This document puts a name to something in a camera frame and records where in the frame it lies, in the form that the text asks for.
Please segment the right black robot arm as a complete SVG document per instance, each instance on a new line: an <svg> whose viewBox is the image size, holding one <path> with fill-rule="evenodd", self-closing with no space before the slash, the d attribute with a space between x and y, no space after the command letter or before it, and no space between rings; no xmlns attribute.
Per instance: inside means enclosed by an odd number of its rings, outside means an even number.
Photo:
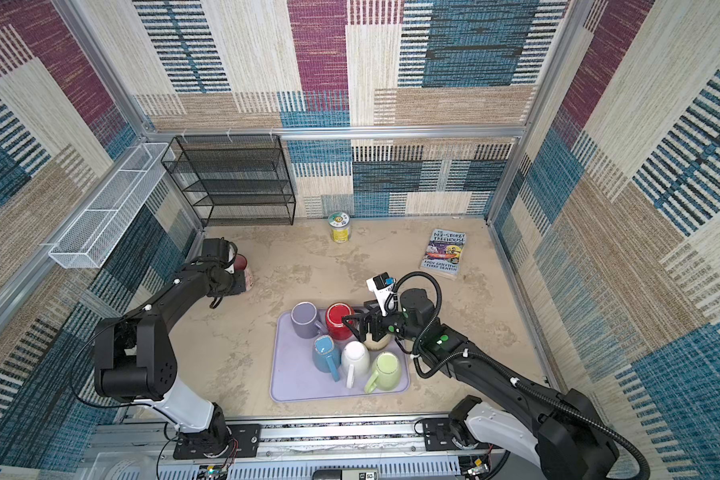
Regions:
<svg viewBox="0 0 720 480"><path fill-rule="evenodd" d="M441 323L440 290L430 298L421 288L387 286L375 295L342 319L357 339L410 340L408 352L420 378L442 373L477 390L449 415L456 442L500 446L537 463L548 479L607 478L620 455L619 436L587 396L536 383Z"/></svg>

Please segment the red mug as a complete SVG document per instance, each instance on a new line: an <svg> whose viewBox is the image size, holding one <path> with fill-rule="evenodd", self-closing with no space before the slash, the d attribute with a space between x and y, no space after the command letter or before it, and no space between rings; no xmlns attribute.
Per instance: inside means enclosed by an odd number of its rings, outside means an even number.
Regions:
<svg viewBox="0 0 720 480"><path fill-rule="evenodd" d="M329 336L335 341L346 341L353 337L353 333L344 324L345 316L353 315L354 310L346 303L337 302L326 310L325 324Z"/></svg>

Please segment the light green mug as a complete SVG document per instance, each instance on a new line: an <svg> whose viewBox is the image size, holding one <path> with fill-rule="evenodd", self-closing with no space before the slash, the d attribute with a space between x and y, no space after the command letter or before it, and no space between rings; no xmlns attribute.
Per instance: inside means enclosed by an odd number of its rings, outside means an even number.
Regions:
<svg viewBox="0 0 720 480"><path fill-rule="evenodd" d="M373 362L364 392L370 394L377 390L392 391L399 385L401 377L402 367L398 357L393 353L383 352Z"/></svg>

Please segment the blue flowered mug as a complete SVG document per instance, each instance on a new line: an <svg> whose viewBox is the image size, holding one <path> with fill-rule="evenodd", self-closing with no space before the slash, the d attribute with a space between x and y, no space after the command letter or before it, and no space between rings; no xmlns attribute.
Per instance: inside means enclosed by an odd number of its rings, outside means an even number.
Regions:
<svg viewBox="0 0 720 480"><path fill-rule="evenodd" d="M329 374L334 382L341 379L341 352L329 335L321 335L313 342L312 362L315 368Z"/></svg>

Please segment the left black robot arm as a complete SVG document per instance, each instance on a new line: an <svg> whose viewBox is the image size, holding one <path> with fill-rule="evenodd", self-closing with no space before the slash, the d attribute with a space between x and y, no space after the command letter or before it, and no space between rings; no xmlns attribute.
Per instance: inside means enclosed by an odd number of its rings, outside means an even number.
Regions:
<svg viewBox="0 0 720 480"><path fill-rule="evenodd" d="M212 309L246 289L237 270L237 246L224 238L205 239L171 282L120 318L105 319L93 339L94 387L104 398L146 406L173 424L177 442L201 456L216 457L232 444L222 408L196 394L178 374L170 331L199 300Z"/></svg>

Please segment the lavender mug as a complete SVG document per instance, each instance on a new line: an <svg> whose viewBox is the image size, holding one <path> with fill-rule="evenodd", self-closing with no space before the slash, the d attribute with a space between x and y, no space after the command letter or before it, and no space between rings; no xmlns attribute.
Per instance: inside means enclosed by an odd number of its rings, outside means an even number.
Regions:
<svg viewBox="0 0 720 480"><path fill-rule="evenodd" d="M291 312L291 325L299 338L312 339L325 333L317 307L308 301L296 304Z"/></svg>

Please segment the white mug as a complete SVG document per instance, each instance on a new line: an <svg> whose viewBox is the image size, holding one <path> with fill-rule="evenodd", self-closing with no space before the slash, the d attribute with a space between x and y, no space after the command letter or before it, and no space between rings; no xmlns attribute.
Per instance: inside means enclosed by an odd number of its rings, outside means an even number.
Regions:
<svg viewBox="0 0 720 480"><path fill-rule="evenodd" d="M341 368L346 388L358 385L370 369L370 353L366 346L359 341L347 343L342 350Z"/></svg>

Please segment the pink patterned mug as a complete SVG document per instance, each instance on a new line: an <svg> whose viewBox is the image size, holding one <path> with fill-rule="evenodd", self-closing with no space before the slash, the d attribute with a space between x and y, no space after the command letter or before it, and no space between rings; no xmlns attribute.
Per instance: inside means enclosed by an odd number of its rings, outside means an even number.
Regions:
<svg viewBox="0 0 720 480"><path fill-rule="evenodd" d="M253 274L248 268L248 260L243 255L238 253L232 264L235 288L240 292L247 292L252 289L253 286Z"/></svg>

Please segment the colourful paperback book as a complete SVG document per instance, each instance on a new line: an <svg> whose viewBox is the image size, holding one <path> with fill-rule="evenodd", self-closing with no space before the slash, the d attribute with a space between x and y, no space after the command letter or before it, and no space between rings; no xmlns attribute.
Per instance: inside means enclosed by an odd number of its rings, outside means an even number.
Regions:
<svg viewBox="0 0 720 480"><path fill-rule="evenodd" d="M434 229L426 245L420 267L433 274L456 278L467 236L463 232Z"/></svg>

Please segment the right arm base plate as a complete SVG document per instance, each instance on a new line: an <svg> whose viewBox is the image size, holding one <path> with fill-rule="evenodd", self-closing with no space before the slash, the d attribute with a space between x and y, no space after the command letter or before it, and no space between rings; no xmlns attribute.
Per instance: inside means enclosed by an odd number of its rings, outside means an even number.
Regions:
<svg viewBox="0 0 720 480"><path fill-rule="evenodd" d="M447 417L420 418L414 422L414 433L420 436L426 451L487 450L487 443L463 444L457 440Z"/></svg>

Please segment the lavender plastic tray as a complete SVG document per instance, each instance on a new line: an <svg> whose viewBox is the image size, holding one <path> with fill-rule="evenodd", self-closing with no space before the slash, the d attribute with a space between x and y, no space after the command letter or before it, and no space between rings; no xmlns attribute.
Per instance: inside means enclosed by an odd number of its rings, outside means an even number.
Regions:
<svg viewBox="0 0 720 480"><path fill-rule="evenodd" d="M325 329L325 333L322 335L328 335L325 324L326 311L324 309L317 309L319 311L320 321ZM282 313L277 323L270 385L270 396L274 401L287 403L307 400L357 397L364 395L392 394L401 393L407 390L410 384L410 378L405 356L401 352L400 348L392 343L389 343L386 348L380 351L368 350L370 353L370 369L359 384L352 389L347 389L345 386L345 377L342 368L341 379L339 382L334 382L329 374L318 371L312 362L312 347L314 340L321 335L312 339L299 338L295 334L291 325L291 310ZM344 346L350 341L355 340L334 340L337 348L341 352L341 355ZM402 377L400 383L392 391L377 390L373 393L366 394L364 392L364 386L370 376L373 362L376 357L383 352L390 352L398 357L402 367Z"/></svg>

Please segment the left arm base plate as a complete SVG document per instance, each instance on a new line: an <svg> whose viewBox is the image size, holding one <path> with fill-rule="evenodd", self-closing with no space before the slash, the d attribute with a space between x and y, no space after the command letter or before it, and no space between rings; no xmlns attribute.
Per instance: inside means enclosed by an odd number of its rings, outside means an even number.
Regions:
<svg viewBox="0 0 720 480"><path fill-rule="evenodd" d="M226 434L218 444L201 440L199 434L180 433L172 458L174 460L205 460L217 458L254 458L259 446L260 424L227 424Z"/></svg>

